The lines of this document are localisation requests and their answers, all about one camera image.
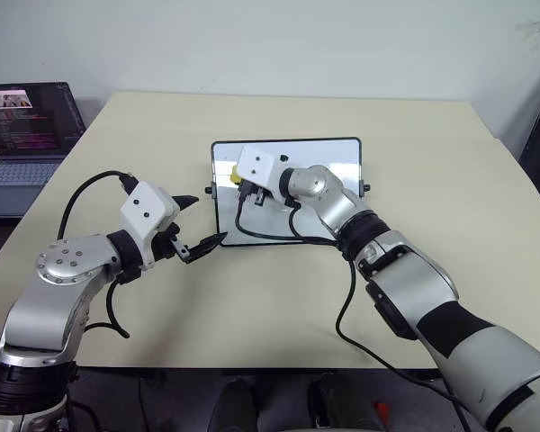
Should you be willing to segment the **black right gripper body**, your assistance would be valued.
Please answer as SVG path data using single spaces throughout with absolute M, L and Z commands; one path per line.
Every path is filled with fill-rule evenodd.
M 250 202 L 255 206 L 262 207 L 267 197 L 271 194 L 262 186 L 248 180 L 241 181 L 241 201 Z

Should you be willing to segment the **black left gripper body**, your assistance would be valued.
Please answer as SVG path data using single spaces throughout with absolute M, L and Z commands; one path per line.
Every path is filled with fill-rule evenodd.
M 165 230 L 159 231 L 151 241 L 151 249 L 155 261 L 179 256 L 182 260 L 187 258 L 186 247 L 178 240 L 180 228 L 171 222 Z

